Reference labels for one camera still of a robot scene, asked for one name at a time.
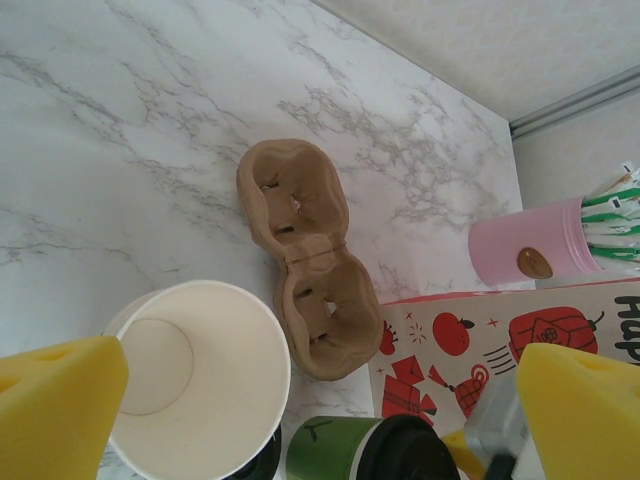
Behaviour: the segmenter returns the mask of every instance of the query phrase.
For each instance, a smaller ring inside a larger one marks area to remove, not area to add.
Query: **green cup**
[[[447,447],[412,415],[314,417],[295,433],[287,480],[460,480]]]

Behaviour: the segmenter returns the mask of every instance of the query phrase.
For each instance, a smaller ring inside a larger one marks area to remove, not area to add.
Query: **gray marble veining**
[[[382,302],[482,289],[468,227],[521,208],[505,120],[307,0],[8,0],[0,31],[0,355],[194,278],[271,304],[235,191],[260,140],[334,160]],[[365,370],[290,399],[285,439],[372,411]],[[107,452],[99,478],[133,475]]]

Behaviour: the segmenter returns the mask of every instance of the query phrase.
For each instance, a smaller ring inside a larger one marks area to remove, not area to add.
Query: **white wall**
[[[589,193],[622,162],[640,167],[640,92],[514,142],[525,208]],[[539,282],[549,287],[618,278]]]
[[[639,0],[315,1],[508,120],[640,59]]]

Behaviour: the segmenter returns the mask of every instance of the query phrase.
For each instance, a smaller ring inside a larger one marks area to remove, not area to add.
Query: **cardboard cup holder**
[[[275,307],[298,367],[345,377],[380,346],[383,321],[371,278],[347,249],[349,211],[331,160],[304,140],[258,143],[238,167],[254,242],[282,272]]]

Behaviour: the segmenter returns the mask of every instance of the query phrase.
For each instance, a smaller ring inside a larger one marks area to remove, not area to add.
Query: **cup rim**
[[[137,298],[136,300],[132,301],[123,310],[121,310],[120,313],[118,313],[118,315],[116,315],[113,318],[113,320],[109,323],[109,325],[105,329],[105,333],[104,334],[105,335],[113,335],[118,340],[122,340],[122,337],[124,336],[125,332],[129,329],[131,324],[136,321],[136,317],[143,310],[147,309],[150,305],[152,305],[153,303],[159,301],[161,298],[164,298],[165,296],[173,294],[176,291],[179,291],[179,290],[182,290],[182,289],[191,288],[191,287],[195,287],[195,286],[203,286],[203,285],[204,286],[214,287],[214,288],[226,288],[226,289],[229,289],[229,290],[233,290],[233,291],[241,294],[242,296],[246,297],[250,301],[256,303],[262,309],[262,311],[264,311],[264,313],[271,320],[271,322],[274,324],[274,326],[276,328],[276,331],[278,332],[277,333],[277,337],[278,337],[278,340],[280,342],[280,347],[284,350],[284,353],[286,354],[286,355],[284,355],[284,358],[285,358],[285,370],[286,370],[286,373],[285,373],[285,375],[286,375],[286,389],[285,389],[284,395],[282,396],[282,398],[283,398],[282,405],[280,405],[280,408],[278,410],[278,415],[274,417],[274,421],[273,421],[273,424],[271,425],[271,428],[269,429],[268,435],[266,435],[266,437],[260,443],[260,445],[256,449],[256,451],[251,454],[250,458],[248,458],[246,460],[246,462],[249,462],[262,451],[262,449],[267,445],[267,443],[269,442],[269,440],[271,439],[271,437],[273,436],[275,431],[280,426],[280,423],[282,421],[282,417],[284,415],[284,412],[285,412],[285,409],[286,409],[286,406],[287,406],[287,401],[288,401],[288,398],[289,398],[289,392],[291,390],[291,357],[290,357],[290,353],[289,353],[289,347],[287,345],[287,340],[285,338],[284,331],[282,330],[282,327],[280,326],[280,322],[276,318],[276,316],[273,313],[273,311],[262,300],[260,300],[256,295],[254,295],[253,293],[249,292],[248,290],[245,290],[244,288],[238,287],[236,285],[232,285],[230,283],[222,282],[222,281],[219,281],[219,280],[191,280],[191,281],[188,281],[188,282],[183,282],[183,283],[179,283],[177,285],[173,285],[172,287],[168,287],[166,289],[156,290],[154,292],[150,292],[150,293],[148,293],[146,295],[143,295],[143,296]],[[126,317],[126,321],[118,329],[117,333],[106,333],[106,332],[109,331],[110,327],[112,327],[112,326],[115,327],[116,326],[116,325],[114,325],[114,323],[119,323],[118,320],[121,320],[120,319],[121,315],[123,313],[128,313],[127,310],[129,310],[129,309],[132,309],[132,312],[130,314],[128,314],[128,316]],[[133,462],[129,458],[129,456],[124,452],[124,450],[122,448],[120,448],[120,446],[118,445],[117,440],[113,437],[113,431],[109,434],[109,442],[108,443],[109,443],[109,445],[111,445],[113,447],[113,449],[116,451],[118,456],[122,459],[124,464],[126,464],[128,467],[132,468],[136,473],[139,473],[140,475],[143,475],[148,480],[172,480],[172,479],[168,479],[167,477],[159,477],[159,476],[156,476],[156,475],[154,475],[154,474],[152,474],[150,472],[147,472],[145,468],[143,468],[140,465],[138,465],[135,462]],[[224,474],[221,477],[209,477],[207,480],[222,480],[222,479],[228,477],[229,475],[232,475],[236,470],[237,470],[237,468],[234,468],[232,471]]]

